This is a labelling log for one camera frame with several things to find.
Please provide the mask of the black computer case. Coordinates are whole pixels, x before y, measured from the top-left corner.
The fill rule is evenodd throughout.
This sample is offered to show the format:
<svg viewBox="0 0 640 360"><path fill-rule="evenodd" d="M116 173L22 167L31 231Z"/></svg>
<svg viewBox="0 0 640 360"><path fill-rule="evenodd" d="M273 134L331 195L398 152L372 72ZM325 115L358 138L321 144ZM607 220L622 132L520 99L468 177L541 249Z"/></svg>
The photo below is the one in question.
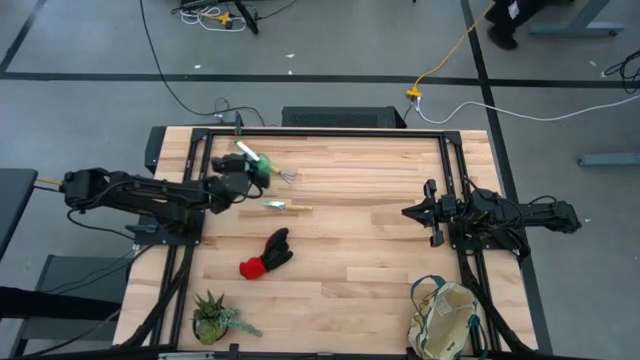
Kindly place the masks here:
<svg viewBox="0 0 640 360"><path fill-rule="evenodd" d="M393 106L284 107L283 127L405 129L406 122Z"/></svg>

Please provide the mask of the grey desk foot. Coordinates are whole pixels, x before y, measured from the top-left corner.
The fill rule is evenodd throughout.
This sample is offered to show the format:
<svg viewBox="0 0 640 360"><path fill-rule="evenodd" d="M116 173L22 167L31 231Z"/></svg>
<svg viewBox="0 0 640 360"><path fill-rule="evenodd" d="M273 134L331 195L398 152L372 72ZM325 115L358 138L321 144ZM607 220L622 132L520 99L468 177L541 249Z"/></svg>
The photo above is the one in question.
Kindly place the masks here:
<svg viewBox="0 0 640 360"><path fill-rule="evenodd" d="M585 154L577 160L577 164L582 167L640 166L640 153Z"/></svg>

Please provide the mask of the person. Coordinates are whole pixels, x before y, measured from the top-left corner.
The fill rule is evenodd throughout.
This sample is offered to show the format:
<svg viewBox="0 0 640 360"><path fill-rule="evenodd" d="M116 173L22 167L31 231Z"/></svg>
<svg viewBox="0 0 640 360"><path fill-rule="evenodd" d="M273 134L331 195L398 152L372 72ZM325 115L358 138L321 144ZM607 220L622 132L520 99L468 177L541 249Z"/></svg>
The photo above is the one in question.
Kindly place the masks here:
<svg viewBox="0 0 640 360"><path fill-rule="evenodd" d="M493 7L485 19L491 23L489 39L503 50L514 50L518 43L516 29L541 11L547 0L493 0Z"/></svg>

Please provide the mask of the black control box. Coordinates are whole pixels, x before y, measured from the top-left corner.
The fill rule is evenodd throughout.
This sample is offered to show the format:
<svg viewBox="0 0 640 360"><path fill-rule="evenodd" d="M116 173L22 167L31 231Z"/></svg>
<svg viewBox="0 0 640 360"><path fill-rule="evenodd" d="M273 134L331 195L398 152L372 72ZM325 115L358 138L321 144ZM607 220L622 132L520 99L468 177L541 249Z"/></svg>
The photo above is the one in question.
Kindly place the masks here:
<svg viewBox="0 0 640 360"><path fill-rule="evenodd" d="M144 152L144 166L151 174L156 173L166 129L166 126L154 126L149 133Z"/></svg>

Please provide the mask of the black aluminium table frame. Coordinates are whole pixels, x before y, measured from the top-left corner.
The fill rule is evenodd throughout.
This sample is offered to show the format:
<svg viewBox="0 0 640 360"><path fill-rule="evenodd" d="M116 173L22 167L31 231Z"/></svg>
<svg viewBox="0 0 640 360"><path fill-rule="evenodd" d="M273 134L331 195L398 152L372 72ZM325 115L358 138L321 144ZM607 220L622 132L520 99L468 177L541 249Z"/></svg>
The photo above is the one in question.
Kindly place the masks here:
<svg viewBox="0 0 640 360"><path fill-rule="evenodd" d="M425 275L458 280L460 272L455 251L432 247L430 231L401 210L422 199L429 179L440 193L459 191L458 163L477 185L499 191L487 134L464 130L455 145L437 131L251 128L244 141L296 177L290 184L275 179L263 199L206 218L183 318L164 320L161 341L200 349L191 325L195 295L210 291L263 332L232 330L218 351L237 345L245 355L405 355L411 285ZM267 201L313 210L270 209ZM240 263L260 256L281 228L289 229L293 257L246 280Z"/></svg>

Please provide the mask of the dark grey cart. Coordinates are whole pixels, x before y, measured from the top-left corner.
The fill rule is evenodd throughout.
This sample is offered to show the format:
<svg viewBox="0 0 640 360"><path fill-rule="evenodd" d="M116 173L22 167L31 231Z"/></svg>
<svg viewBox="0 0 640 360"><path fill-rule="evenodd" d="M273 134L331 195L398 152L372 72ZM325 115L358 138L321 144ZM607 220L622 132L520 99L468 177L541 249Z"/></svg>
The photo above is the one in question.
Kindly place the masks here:
<svg viewBox="0 0 640 360"><path fill-rule="evenodd" d="M50 255L33 290L0 286L0 320L22 321L7 356L33 341L111 340L128 275L125 259Z"/></svg>

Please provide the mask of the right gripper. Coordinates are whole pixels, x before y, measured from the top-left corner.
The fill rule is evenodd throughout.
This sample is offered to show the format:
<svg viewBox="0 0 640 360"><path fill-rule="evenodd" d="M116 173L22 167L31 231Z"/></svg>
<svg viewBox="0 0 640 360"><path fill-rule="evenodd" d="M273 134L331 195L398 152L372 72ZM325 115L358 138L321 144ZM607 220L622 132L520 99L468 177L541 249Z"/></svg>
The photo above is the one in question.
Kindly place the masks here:
<svg viewBox="0 0 640 360"><path fill-rule="evenodd" d="M444 243L444 235L439 228L439 224L451 223L452 218L457 214L456 197L446 194L436 199L436 190L436 181L429 179L424 185L426 198L419 204L401 210L403 216L418 222L422 226L432 228L431 246L441 246Z"/></svg>

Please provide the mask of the red and black gardening glove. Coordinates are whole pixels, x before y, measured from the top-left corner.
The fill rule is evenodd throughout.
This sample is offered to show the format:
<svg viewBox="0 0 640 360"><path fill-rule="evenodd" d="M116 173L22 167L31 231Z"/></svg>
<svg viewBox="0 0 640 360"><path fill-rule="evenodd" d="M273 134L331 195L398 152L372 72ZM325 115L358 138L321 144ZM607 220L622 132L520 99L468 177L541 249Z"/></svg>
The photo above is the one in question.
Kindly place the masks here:
<svg viewBox="0 0 640 360"><path fill-rule="evenodd" d="M274 232L268 238L260 256L240 263L240 275L246 280L255 280L288 262L293 257L287 242L288 234L288 228L281 228Z"/></svg>

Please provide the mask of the desk with grey legs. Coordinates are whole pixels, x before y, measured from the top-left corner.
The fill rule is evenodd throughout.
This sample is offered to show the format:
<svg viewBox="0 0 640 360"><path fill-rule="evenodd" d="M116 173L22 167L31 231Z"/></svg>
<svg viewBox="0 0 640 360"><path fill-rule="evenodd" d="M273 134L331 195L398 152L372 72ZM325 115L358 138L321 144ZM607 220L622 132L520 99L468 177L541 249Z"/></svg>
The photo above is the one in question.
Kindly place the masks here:
<svg viewBox="0 0 640 360"><path fill-rule="evenodd" d="M532 25L531 36L541 37L616 37L625 30L618 22L599 22L596 17L611 0L586 0L581 10L568 22Z"/></svg>

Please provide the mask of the potted succulent plant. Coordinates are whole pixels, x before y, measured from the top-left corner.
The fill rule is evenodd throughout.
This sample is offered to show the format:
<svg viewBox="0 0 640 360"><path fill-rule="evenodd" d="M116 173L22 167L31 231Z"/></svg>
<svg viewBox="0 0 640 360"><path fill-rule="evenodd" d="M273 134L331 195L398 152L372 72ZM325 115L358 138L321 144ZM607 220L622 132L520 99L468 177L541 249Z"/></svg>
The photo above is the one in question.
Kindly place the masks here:
<svg viewBox="0 0 640 360"><path fill-rule="evenodd" d="M193 313L193 332L203 345L214 345L231 330L239 330L255 337L262 337L263 332L241 318L237 308L223 305L224 295L216 298L210 291L205 298L195 295L196 309Z"/></svg>

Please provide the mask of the wooden-handled garden trowel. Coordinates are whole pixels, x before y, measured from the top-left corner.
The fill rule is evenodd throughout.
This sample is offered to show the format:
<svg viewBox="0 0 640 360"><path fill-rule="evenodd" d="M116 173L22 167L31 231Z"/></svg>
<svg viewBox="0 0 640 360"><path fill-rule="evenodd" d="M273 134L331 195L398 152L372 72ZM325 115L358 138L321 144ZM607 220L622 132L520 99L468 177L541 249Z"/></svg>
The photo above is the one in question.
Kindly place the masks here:
<svg viewBox="0 0 640 360"><path fill-rule="evenodd" d="M292 205L282 201L267 201L264 203L266 208L278 209L282 211L312 211L312 206Z"/></svg>

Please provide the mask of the black side table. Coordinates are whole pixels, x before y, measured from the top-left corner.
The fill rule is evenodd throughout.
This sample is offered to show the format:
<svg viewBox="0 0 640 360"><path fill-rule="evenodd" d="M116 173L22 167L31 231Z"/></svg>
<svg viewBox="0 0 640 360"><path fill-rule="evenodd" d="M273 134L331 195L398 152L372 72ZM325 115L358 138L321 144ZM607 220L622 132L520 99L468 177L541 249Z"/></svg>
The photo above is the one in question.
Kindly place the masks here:
<svg viewBox="0 0 640 360"><path fill-rule="evenodd" d="M0 168L0 261L34 190L34 169Z"/></svg>

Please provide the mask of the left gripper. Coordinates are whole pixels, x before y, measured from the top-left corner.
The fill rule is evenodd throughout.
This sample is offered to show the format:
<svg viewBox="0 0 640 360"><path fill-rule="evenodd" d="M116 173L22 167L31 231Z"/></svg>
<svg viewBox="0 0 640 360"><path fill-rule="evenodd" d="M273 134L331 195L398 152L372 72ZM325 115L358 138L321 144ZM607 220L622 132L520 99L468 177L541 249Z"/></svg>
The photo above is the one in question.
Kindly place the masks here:
<svg viewBox="0 0 640 360"><path fill-rule="evenodd" d="M269 170L252 170L249 164L257 166L260 157L256 154L227 154L211 160L212 169L219 175L213 189L229 200L244 200L252 184L266 189L270 187Z"/></svg>

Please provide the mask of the beige gardening bag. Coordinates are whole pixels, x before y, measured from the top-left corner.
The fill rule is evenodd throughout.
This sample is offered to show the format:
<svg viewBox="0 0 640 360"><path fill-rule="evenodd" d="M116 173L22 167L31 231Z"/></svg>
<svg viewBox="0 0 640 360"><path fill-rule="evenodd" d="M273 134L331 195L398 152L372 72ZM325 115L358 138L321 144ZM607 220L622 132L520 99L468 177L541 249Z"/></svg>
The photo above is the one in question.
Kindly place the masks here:
<svg viewBox="0 0 640 360"><path fill-rule="evenodd" d="M415 291L425 280L431 280L435 288L417 301ZM407 338L421 360L460 360L474 329L483 342L478 360L488 358L486 333L477 314L479 301L469 288L438 275L425 275L411 285L410 300L415 314Z"/></svg>

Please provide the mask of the black stand leg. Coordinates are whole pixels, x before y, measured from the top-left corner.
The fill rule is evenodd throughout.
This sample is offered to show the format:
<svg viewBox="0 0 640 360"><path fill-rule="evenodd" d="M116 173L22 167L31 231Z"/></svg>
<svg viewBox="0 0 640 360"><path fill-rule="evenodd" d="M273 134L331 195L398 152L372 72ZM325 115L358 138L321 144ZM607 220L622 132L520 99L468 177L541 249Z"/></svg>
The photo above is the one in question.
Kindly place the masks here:
<svg viewBox="0 0 640 360"><path fill-rule="evenodd" d="M250 14L249 10L247 9L247 7L244 5L244 3L241 0L233 0L234 5L236 6L236 8L238 9L238 11L240 12L242 18L245 20L247 27L249 28L249 30L254 34L254 35L258 35L259 34L259 29L257 26L257 21L256 19Z"/></svg>

